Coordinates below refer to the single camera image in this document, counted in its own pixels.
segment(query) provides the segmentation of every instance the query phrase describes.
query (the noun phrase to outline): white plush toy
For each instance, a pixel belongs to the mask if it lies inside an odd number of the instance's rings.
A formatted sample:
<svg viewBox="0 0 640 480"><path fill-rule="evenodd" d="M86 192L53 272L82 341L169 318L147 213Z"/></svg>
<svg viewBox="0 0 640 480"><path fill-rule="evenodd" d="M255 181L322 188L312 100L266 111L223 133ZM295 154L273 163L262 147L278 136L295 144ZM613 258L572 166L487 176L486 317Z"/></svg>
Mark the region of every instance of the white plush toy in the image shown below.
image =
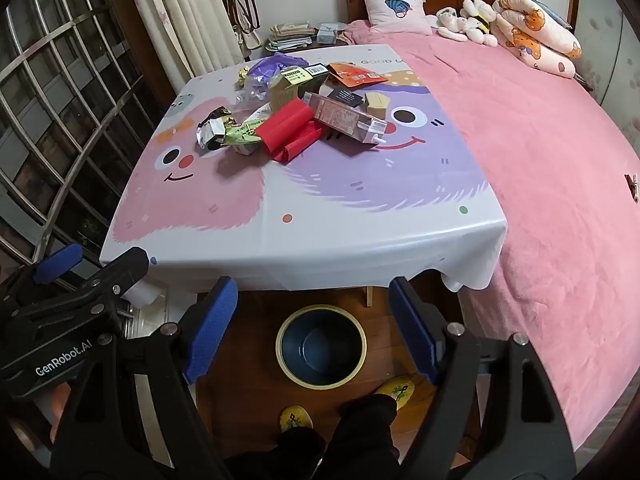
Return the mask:
<svg viewBox="0 0 640 480"><path fill-rule="evenodd" d="M438 34L449 40L471 40L478 44L498 46L498 40L489 34L488 30L488 23L495 20L495 11L482 0L477 1L476 4L471 0L463 2L464 8L460 11L463 16L458 16L452 7L446 7L437 12L436 15L443 25L438 28Z"/></svg>
<svg viewBox="0 0 640 480"><path fill-rule="evenodd" d="M475 18L479 22L478 29L482 31L484 37L482 43L489 46L498 46L498 40L489 32L489 23L495 21L495 11L482 0L465 0L462 2L460 15L467 19Z"/></svg>

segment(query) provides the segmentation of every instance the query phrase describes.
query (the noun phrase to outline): orange snack bag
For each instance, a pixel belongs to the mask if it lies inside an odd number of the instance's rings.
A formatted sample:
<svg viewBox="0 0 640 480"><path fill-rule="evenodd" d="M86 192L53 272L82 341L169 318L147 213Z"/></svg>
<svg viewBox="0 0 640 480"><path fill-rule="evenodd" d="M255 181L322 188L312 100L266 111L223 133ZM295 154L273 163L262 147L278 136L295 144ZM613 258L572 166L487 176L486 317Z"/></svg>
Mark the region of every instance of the orange snack bag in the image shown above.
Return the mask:
<svg viewBox="0 0 640 480"><path fill-rule="evenodd" d="M380 74L351 63L329 63L327 68L331 71L331 75L347 88L389 81Z"/></svg>

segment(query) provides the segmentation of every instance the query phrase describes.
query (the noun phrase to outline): window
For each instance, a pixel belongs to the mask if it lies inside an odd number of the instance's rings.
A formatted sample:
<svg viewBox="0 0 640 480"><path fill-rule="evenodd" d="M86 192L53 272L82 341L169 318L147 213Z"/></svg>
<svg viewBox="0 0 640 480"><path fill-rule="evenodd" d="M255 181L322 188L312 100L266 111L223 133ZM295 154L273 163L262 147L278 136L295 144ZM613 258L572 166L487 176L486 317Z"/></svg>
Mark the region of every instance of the window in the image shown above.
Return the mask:
<svg viewBox="0 0 640 480"><path fill-rule="evenodd" d="M161 116L150 95L108 0L11 0L0 17L0 282L74 241L84 260L58 284L97 270Z"/></svg>

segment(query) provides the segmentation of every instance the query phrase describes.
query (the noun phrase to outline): table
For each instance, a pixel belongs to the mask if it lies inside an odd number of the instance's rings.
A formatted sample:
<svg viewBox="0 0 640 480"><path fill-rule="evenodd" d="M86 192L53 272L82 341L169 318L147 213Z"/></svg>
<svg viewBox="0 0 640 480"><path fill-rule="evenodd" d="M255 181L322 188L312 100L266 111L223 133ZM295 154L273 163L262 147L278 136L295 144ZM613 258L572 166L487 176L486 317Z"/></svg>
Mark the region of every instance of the table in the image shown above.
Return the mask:
<svg viewBox="0 0 640 480"><path fill-rule="evenodd" d="M286 166L228 148L203 155L196 124L235 101L240 66L194 78L140 157L100 259L140 246L149 283L189 292L221 275L244 290L302 290L388 286L425 269L453 291L485 288L506 218L428 88L388 45L296 55L384 73L387 144L328 134Z"/></svg>

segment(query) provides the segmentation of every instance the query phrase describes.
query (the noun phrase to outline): white curtain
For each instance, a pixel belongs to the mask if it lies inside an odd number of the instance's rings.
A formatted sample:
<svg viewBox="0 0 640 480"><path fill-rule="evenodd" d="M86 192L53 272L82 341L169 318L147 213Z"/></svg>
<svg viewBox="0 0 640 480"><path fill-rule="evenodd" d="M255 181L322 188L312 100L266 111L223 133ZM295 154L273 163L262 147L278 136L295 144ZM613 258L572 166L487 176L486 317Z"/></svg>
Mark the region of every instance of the white curtain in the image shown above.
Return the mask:
<svg viewBox="0 0 640 480"><path fill-rule="evenodd" d="M242 62L222 0L135 0L176 93L189 79Z"/></svg>

